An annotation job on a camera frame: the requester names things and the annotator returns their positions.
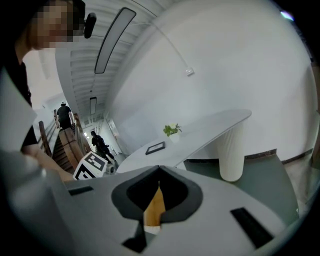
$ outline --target potted plant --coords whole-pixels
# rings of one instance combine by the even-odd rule
[[[171,139],[173,143],[180,140],[179,131],[182,133],[181,126],[178,124],[165,125],[163,132]]]

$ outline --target person's arm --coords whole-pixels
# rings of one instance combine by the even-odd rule
[[[51,157],[44,153],[37,144],[24,146],[21,149],[21,152],[37,159],[39,165],[46,168],[48,171],[57,171],[63,182],[74,181],[72,175],[63,170]]]
[[[56,115],[56,127],[59,129],[60,125],[59,125],[59,115]]]
[[[74,119],[73,119],[73,117],[72,117],[71,111],[69,112],[69,117],[70,117],[70,119],[71,119],[71,124],[74,125],[75,123],[74,123]]]

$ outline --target white column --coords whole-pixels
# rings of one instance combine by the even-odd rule
[[[220,175],[227,182],[237,181],[243,173],[245,160],[243,127],[241,122],[216,140]]]

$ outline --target small white pot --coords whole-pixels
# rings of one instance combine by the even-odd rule
[[[179,134],[179,132],[177,132],[175,134],[171,134],[169,136],[169,138],[173,143],[178,143],[180,141],[180,134]]]

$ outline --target linear ceiling light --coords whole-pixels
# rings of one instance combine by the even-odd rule
[[[91,97],[90,98],[90,115],[93,115],[96,113],[97,108],[97,97]]]
[[[98,58],[95,63],[94,72],[96,74],[102,74],[105,72],[110,55],[119,38],[136,15],[137,13],[135,11],[126,7],[122,8],[116,15],[103,39]]]

